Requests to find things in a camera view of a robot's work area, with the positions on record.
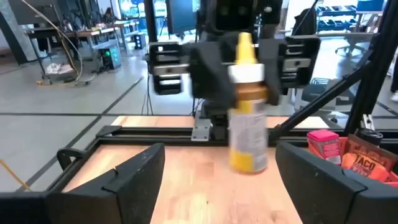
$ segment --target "bottle cap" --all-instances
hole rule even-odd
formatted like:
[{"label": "bottle cap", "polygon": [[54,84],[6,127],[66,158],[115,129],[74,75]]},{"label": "bottle cap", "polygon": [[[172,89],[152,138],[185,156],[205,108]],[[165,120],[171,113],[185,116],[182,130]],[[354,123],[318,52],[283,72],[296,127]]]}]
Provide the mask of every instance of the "bottle cap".
[{"label": "bottle cap", "polygon": [[236,47],[236,65],[257,63],[254,55],[254,47],[251,42],[251,34],[242,32],[239,34],[239,42]]},{"label": "bottle cap", "polygon": [[256,83],[264,80],[264,65],[256,59],[250,33],[239,34],[235,65],[228,67],[228,73],[235,83]]}]

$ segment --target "gray floor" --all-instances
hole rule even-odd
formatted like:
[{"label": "gray floor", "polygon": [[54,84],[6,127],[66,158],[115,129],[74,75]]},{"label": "gray floor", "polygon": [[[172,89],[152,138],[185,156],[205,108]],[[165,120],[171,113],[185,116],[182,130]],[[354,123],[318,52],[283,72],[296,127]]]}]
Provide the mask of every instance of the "gray floor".
[{"label": "gray floor", "polygon": [[[347,45],[344,39],[323,41],[313,77],[341,78],[354,70],[360,57],[347,58],[342,52],[335,53],[337,47],[344,45]],[[8,63],[0,65],[0,159],[4,159],[33,190],[46,189],[61,173],[58,163],[53,159],[58,149],[71,143],[73,139],[77,140],[73,147],[83,149],[94,138],[95,133],[102,126],[111,124],[118,114],[141,114],[147,91],[147,65],[141,60],[142,53],[143,51],[130,51],[128,56],[124,54],[122,68],[103,73],[90,85],[83,87],[38,86],[36,81],[40,80],[40,69],[37,63],[23,67]],[[92,64],[85,63],[85,78],[90,77],[92,68]],[[114,104],[141,77],[144,77],[143,81]],[[386,78],[379,95],[380,105],[383,106],[375,106],[373,115],[377,128],[398,127],[398,105],[389,100],[390,84],[391,79]],[[178,95],[158,96],[153,93],[152,85],[149,86],[155,114],[191,113],[192,97],[187,75],[183,76],[184,92]],[[290,116],[295,111],[285,96],[280,106],[269,106],[268,113]],[[99,116],[99,121],[87,133],[76,138]],[[331,126],[345,125],[345,114],[324,114],[325,119],[332,116],[337,116],[338,124],[331,123]],[[35,175],[44,165],[49,169],[43,174]],[[2,167],[0,179],[0,192],[12,192],[20,188]]]}]

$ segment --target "mustard bottle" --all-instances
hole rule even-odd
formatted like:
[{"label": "mustard bottle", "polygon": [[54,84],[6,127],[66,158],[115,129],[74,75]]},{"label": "mustard bottle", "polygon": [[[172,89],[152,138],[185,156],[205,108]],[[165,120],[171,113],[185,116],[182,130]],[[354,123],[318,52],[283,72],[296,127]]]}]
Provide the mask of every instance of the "mustard bottle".
[{"label": "mustard bottle", "polygon": [[235,65],[228,67],[236,85],[238,104],[229,110],[229,164],[248,174],[268,166],[264,65],[254,54],[251,34],[240,33]]}]

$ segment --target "pink box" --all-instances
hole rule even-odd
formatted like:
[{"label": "pink box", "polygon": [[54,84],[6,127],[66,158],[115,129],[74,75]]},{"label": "pink box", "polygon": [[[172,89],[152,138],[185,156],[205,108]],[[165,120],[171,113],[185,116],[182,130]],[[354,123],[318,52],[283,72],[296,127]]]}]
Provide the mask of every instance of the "pink box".
[{"label": "pink box", "polygon": [[339,135],[326,129],[311,131],[307,134],[309,150],[336,165],[341,164]]}]

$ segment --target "wooden table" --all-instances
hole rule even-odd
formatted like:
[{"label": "wooden table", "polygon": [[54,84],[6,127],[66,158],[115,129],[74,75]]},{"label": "wooden table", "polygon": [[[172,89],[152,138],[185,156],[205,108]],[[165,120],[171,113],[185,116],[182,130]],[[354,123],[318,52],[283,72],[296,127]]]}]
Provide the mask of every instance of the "wooden table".
[{"label": "wooden table", "polygon": [[[271,128],[287,117],[269,117]],[[113,125],[192,127],[188,116],[122,116]],[[308,118],[297,128],[327,128]],[[101,146],[64,188],[68,192],[140,153],[144,146]],[[269,166],[261,174],[242,175],[229,168],[226,147],[166,147],[162,186],[151,223],[301,223],[268,149]]]}]

